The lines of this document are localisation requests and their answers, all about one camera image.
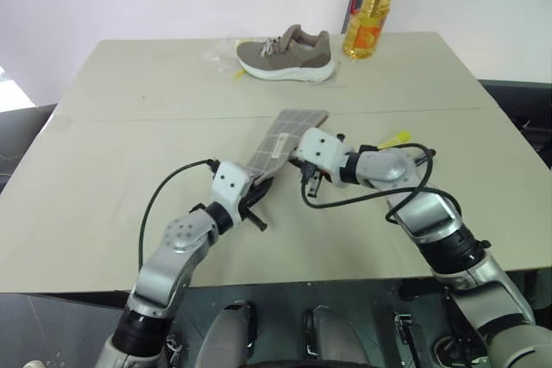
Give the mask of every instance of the white wall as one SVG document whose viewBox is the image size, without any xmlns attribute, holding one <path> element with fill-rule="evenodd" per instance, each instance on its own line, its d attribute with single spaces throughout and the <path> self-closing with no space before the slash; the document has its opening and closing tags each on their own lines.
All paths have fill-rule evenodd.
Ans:
<svg viewBox="0 0 552 368">
<path fill-rule="evenodd" d="M 102 39 L 341 30 L 348 0 L 0 0 L 0 65 L 38 105 L 57 102 Z"/>
<path fill-rule="evenodd" d="M 102 39 L 337 33 L 348 0 L 0 0 L 0 65 L 57 102 Z M 390 31 L 437 31 L 478 78 L 552 81 L 551 0 L 394 0 Z"/>
<path fill-rule="evenodd" d="M 552 82 L 552 0 L 394 0 L 386 30 L 439 32 L 479 79 Z"/>
</svg>

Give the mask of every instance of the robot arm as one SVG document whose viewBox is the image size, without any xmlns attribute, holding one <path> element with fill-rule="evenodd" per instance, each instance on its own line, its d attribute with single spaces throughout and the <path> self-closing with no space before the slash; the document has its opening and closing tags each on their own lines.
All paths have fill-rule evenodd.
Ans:
<svg viewBox="0 0 552 368">
<path fill-rule="evenodd" d="M 378 190 L 416 188 L 422 179 L 416 163 L 400 148 L 354 152 L 334 135 L 309 129 L 296 157 L 314 165 L 338 186 L 361 184 Z M 440 194 L 390 194 L 390 207 L 400 207 L 395 220 L 416 244 L 435 278 L 452 297 L 487 346 L 492 365 L 506 368 L 549 366 L 552 332 L 535 325 L 530 305 L 487 248 L 464 225 L 454 204 Z"/>
<path fill-rule="evenodd" d="M 97 368 L 157 367 L 196 266 L 220 235 L 249 218 L 263 228 L 249 209 L 268 191 L 271 179 L 254 185 L 245 168 L 222 162 L 211 186 L 210 204 L 171 221 L 163 239 L 140 270 L 115 333 L 108 338 Z"/>
</svg>

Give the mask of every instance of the shoelace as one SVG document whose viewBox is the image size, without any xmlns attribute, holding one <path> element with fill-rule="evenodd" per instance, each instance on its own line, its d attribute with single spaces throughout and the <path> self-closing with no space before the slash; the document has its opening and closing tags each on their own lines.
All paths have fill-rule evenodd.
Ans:
<svg viewBox="0 0 552 368">
<path fill-rule="evenodd" d="M 262 49 L 260 50 L 260 56 L 264 58 L 265 56 L 271 56 L 271 55 L 274 55 L 275 53 L 279 53 L 280 50 L 278 46 L 279 46 L 280 39 L 281 39 L 280 36 L 277 38 L 268 38 L 265 41 L 265 44 L 262 46 Z"/>
</svg>

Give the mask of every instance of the wire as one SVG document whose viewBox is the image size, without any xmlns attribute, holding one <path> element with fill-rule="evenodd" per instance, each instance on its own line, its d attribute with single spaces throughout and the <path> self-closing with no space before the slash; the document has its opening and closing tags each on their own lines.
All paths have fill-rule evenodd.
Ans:
<svg viewBox="0 0 552 368">
<path fill-rule="evenodd" d="M 195 163 L 190 163 L 188 165 L 184 165 L 178 169 L 176 169 L 174 172 L 169 174 L 165 177 L 163 181 L 161 181 L 161 184 L 157 186 L 157 189 L 155 189 L 153 195 L 149 199 L 149 202 L 147 203 L 146 211 L 144 211 L 144 216 L 141 219 L 141 225 L 140 225 L 140 235 L 138 238 L 138 270 L 141 269 L 141 267 L 144 264 L 144 234 L 146 233 L 146 222 L 147 217 L 149 216 L 149 212 L 152 209 L 152 206 L 154 205 L 154 201 L 159 195 L 161 189 L 165 187 L 165 184 L 167 184 L 171 178 L 179 174 L 180 172 L 183 172 L 185 170 L 188 170 L 189 168 L 196 167 L 198 165 L 207 164 L 209 167 L 211 167 L 211 170 L 216 169 L 216 163 L 214 159 L 202 159 L 201 161 L 196 161 Z"/>
<path fill-rule="evenodd" d="M 302 182 L 301 182 L 301 198 L 303 198 L 303 202 L 307 206 L 309 206 L 313 209 L 328 209 L 328 208 L 332 208 L 332 207 L 341 207 L 341 206 L 345 206 L 347 204 L 352 204 L 352 203 L 364 202 L 366 200 L 373 200 L 374 198 L 390 196 L 390 195 L 393 195 L 393 194 L 410 192 L 410 194 L 407 197 L 405 197 L 405 199 L 403 199 L 399 204 L 397 204 L 395 207 L 390 209 L 389 212 L 386 214 L 386 220 L 387 221 L 389 221 L 393 224 L 398 224 L 397 221 L 394 220 L 392 217 L 394 215 L 396 215 L 397 212 L 400 209 L 402 209 L 407 203 L 409 203 L 415 196 L 417 196 L 421 192 L 425 192 L 425 193 L 434 193 L 434 194 L 437 194 L 439 196 L 447 198 L 455 206 L 455 209 L 458 212 L 458 214 L 461 215 L 462 212 L 461 212 L 460 204 L 454 198 L 454 196 L 452 196 L 447 191 L 439 190 L 439 189 L 433 189 L 433 188 L 425 186 L 428 183 L 428 181 L 430 180 L 431 172 L 433 171 L 433 156 L 432 156 L 432 153 L 429 150 L 429 148 L 427 148 L 427 147 L 425 147 L 421 144 L 416 144 L 416 143 L 407 143 L 407 144 L 400 144 L 398 146 L 395 146 L 395 148 L 406 148 L 406 147 L 419 148 L 425 153 L 425 155 L 427 157 L 427 167 L 426 167 L 425 173 L 423 174 L 423 177 L 420 180 L 420 183 L 418 184 L 417 187 L 402 187 L 400 189 L 383 190 L 383 191 L 378 191 L 377 193 L 371 193 L 371 194 L 366 194 L 365 196 L 358 196 L 358 197 L 348 198 L 348 199 L 340 200 L 340 201 L 337 201 L 337 202 L 315 204 L 315 203 L 312 203 L 307 198 L 307 195 L 306 195 L 306 180 L 302 180 Z"/>
</svg>

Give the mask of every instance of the plastic bottle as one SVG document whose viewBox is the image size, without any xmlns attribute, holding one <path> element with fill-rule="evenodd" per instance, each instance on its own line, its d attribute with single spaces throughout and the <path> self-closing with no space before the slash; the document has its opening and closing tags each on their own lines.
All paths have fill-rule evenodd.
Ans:
<svg viewBox="0 0 552 368">
<path fill-rule="evenodd" d="M 343 52 L 360 59 L 372 56 L 391 8 L 391 0 L 362 0 L 361 7 L 354 9 L 356 1 L 351 3 Z"/>
</svg>

